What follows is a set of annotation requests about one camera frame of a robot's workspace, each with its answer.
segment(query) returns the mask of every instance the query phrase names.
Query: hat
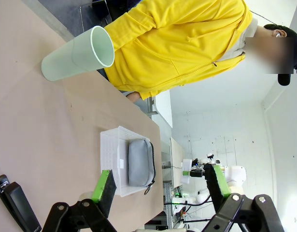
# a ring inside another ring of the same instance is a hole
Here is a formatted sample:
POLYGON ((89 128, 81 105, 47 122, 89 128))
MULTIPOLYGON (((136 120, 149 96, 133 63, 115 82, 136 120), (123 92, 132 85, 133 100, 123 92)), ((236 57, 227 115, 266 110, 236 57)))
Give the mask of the hat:
MULTIPOLYGON (((264 26, 264 28, 269 30, 284 30, 287 33, 287 38, 291 38, 293 40, 293 53, 292 51, 289 53, 293 57, 289 57, 288 59, 291 60, 291 63, 293 62, 293 69, 296 69, 297 71, 297 34, 295 33, 295 31, 285 26, 274 24, 267 24, 264 26)), ((278 74, 279 84, 282 86, 287 86, 288 84, 290 84, 290 77, 291 74, 288 72, 278 74)))

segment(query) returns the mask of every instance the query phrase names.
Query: ear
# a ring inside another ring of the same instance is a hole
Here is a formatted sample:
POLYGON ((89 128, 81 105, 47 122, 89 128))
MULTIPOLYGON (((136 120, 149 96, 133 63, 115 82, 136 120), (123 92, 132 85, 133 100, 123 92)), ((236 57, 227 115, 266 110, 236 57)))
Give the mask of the ear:
POLYGON ((280 37, 287 37, 287 32, 284 30, 274 30, 273 36, 276 37, 278 33, 280 34, 280 37))

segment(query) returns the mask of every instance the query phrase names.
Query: brown tabletop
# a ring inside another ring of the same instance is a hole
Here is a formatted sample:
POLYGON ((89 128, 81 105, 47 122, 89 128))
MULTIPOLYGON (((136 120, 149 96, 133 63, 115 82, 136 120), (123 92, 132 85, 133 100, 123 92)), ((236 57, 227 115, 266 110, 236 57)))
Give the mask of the brown tabletop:
MULTIPOLYGON (((133 231, 163 210, 159 127, 97 72, 49 82, 44 56, 64 41, 20 0, 0 0, 0 175, 21 185, 41 226, 56 202, 73 205, 100 176, 100 132, 123 126, 150 138, 156 183, 115 196, 109 216, 133 231)), ((0 200, 0 231, 20 228, 0 200)))

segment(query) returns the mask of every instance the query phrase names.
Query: person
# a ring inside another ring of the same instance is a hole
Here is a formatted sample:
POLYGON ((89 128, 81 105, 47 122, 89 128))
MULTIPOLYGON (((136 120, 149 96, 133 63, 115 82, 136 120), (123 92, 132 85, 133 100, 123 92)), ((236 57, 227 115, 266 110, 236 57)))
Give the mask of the person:
POLYGON ((247 38, 260 58, 278 66, 291 60, 292 71, 297 65, 297 34, 258 26, 244 0, 142 0, 105 29, 115 61, 103 75, 133 91, 132 102, 233 69, 249 52, 247 38), (290 37, 293 47, 276 37, 290 37))

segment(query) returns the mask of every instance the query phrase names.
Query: white plastic basket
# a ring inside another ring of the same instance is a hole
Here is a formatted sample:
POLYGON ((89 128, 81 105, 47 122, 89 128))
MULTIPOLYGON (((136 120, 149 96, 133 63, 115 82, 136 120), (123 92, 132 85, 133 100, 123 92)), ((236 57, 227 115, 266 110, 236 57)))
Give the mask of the white plastic basket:
POLYGON ((135 139, 148 138, 121 126, 112 130, 103 131, 100 135, 101 171, 112 169, 117 186, 115 195, 121 197, 146 189, 146 187, 132 187, 128 184, 129 142, 135 139))

